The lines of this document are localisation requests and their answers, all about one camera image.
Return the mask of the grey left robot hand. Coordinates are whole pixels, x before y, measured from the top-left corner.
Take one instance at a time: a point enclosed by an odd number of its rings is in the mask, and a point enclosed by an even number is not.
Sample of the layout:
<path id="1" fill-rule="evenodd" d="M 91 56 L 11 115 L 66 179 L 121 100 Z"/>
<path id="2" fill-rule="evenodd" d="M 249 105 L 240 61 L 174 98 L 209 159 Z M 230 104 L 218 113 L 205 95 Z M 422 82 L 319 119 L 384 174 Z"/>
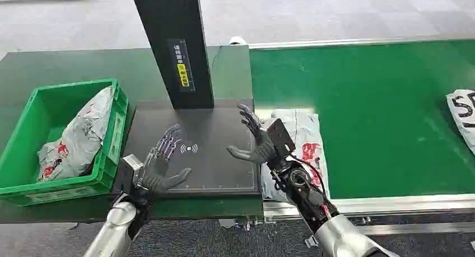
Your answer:
<path id="1" fill-rule="evenodd" d="M 174 176 L 166 176 L 171 157 L 181 142 L 180 131 L 179 124 L 169 127 L 147 155 L 139 185 L 146 188 L 150 194 L 160 195 L 166 192 L 185 182 L 192 172 L 191 168 L 185 167 Z"/>

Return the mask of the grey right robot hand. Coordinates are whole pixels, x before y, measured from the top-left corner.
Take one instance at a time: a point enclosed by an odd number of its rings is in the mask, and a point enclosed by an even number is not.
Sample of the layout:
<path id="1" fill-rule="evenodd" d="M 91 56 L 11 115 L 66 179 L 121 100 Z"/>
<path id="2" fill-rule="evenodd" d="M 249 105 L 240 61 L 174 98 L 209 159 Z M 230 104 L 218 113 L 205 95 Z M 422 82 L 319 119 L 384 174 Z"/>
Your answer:
<path id="1" fill-rule="evenodd" d="M 252 109 L 242 103 L 238 103 L 237 106 L 240 115 L 243 116 L 241 122 L 246 125 L 255 138 L 255 147 L 250 151 L 228 146 L 226 148 L 228 153 L 234 158 L 252 162 L 256 165 L 268 162 L 276 155 L 274 144 L 268 134 L 261 128 L 261 121 Z"/>

